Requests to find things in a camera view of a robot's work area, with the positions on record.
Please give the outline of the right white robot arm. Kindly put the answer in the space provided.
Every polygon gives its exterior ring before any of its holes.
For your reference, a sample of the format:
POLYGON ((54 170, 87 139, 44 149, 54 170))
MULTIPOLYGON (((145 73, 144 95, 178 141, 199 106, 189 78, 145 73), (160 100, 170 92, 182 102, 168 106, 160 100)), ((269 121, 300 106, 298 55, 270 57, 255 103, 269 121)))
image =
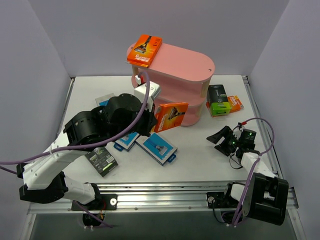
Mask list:
POLYGON ((227 222, 236 226, 245 218, 251 218, 280 226, 285 220, 289 183, 273 173, 255 149, 256 131, 229 126, 206 139, 223 155, 234 158, 248 173, 245 183, 233 182, 222 193, 223 203, 235 207, 227 222))

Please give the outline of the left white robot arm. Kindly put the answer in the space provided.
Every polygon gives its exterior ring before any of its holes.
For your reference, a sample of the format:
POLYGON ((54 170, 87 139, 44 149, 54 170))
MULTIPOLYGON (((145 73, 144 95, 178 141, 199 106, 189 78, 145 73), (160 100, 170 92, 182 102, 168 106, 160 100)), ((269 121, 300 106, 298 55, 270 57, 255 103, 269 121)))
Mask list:
POLYGON ((137 132, 148 137, 156 123, 152 96, 141 102, 136 96, 123 93, 111 97, 106 105, 79 112, 47 149, 48 154, 17 165, 17 176, 23 179, 19 198, 38 204, 68 199, 90 210, 97 209, 103 201, 98 186, 73 180, 64 169, 79 157, 127 134, 137 132))

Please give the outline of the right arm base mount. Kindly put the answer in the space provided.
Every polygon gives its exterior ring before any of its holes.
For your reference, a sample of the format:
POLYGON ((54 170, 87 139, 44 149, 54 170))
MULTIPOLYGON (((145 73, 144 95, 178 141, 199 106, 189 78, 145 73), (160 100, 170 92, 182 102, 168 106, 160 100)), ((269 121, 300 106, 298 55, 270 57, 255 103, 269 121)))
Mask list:
POLYGON ((212 209, 215 220, 220 224, 231 225, 238 201, 226 196, 222 191, 206 193, 207 206, 212 209))

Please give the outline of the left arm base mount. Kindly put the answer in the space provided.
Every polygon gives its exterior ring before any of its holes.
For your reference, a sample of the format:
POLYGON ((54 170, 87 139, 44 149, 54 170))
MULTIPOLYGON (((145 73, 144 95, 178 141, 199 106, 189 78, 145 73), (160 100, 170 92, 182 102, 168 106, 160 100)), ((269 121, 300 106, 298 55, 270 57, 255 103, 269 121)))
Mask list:
POLYGON ((81 204, 73 201, 71 204, 72 211, 82 211, 82 224, 85 228, 113 228, 105 222, 106 211, 115 211, 118 204, 118 195, 114 193, 102 194, 98 200, 87 204, 81 204))

